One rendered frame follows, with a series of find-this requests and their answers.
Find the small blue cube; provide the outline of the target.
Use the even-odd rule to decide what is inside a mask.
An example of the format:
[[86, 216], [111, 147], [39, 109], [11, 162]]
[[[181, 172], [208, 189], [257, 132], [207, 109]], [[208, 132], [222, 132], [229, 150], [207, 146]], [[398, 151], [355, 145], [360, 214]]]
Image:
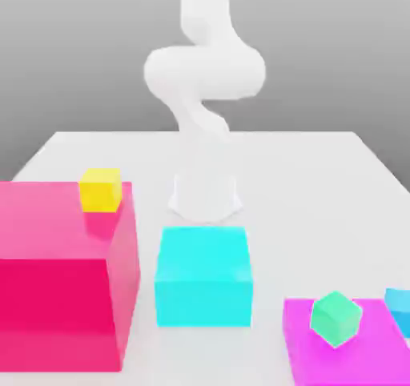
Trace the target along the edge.
[[410, 339], [410, 290], [388, 287], [384, 302], [405, 339]]

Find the large pink box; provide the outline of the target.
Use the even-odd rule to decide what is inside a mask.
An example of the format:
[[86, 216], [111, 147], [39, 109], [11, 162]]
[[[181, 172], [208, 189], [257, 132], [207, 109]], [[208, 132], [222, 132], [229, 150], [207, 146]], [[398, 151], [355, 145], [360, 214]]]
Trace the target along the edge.
[[118, 372], [140, 282], [132, 186], [83, 211], [75, 182], [0, 182], [0, 372]]

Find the small yellow cube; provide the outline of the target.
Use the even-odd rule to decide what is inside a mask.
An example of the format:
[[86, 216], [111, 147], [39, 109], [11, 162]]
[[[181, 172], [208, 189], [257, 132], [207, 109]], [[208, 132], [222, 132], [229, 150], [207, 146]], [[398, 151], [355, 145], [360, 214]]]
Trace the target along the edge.
[[114, 213], [122, 201], [118, 168], [88, 168], [78, 182], [84, 212]]

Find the large magenta box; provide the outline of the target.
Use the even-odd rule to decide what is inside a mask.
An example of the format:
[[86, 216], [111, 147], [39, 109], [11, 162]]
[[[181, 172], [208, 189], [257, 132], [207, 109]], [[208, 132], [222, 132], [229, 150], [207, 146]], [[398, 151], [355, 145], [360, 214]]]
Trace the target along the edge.
[[410, 386], [410, 348], [382, 299], [355, 299], [360, 330], [333, 348], [310, 329], [312, 299], [287, 298], [282, 325], [295, 386]]

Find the large cyan box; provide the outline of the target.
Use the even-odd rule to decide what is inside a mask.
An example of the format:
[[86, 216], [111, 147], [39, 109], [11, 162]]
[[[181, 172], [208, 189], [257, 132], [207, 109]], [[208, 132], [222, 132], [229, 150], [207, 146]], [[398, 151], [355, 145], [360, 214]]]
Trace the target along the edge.
[[249, 327], [253, 283], [244, 227], [163, 229], [154, 279], [160, 327]]

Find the small green cube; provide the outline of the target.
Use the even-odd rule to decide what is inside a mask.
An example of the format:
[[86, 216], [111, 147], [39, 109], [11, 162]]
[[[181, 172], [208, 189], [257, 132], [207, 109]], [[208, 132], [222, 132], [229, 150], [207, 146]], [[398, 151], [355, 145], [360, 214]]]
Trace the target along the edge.
[[313, 303], [310, 329], [327, 344], [338, 348], [357, 335], [362, 315], [359, 304], [333, 291]]

